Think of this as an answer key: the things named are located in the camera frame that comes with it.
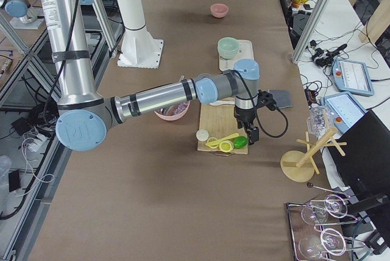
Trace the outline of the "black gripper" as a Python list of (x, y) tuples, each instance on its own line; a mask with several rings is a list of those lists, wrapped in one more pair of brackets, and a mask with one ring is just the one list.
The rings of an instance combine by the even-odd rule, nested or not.
[(248, 145), (253, 145), (260, 138), (259, 128), (254, 125), (255, 109), (241, 109), (234, 106), (234, 117), (238, 129), (245, 129), (248, 139)]

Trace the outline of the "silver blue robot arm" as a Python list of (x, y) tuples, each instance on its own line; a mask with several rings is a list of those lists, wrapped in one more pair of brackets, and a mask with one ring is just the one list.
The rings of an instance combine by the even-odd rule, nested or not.
[(235, 63), (216, 76), (201, 75), (131, 95), (109, 99), (96, 90), (80, 0), (40, 0), (57, 69), (61, 97), (55, 133), (69, 149), (87, 151), (106, 138), (109, 129), (128, 118), (198, 99), (203, 104), (233, 97), (234, 116), (250, 144), (259, 139), (254, 125), (260, 91), (260, 67), (251, 59)]

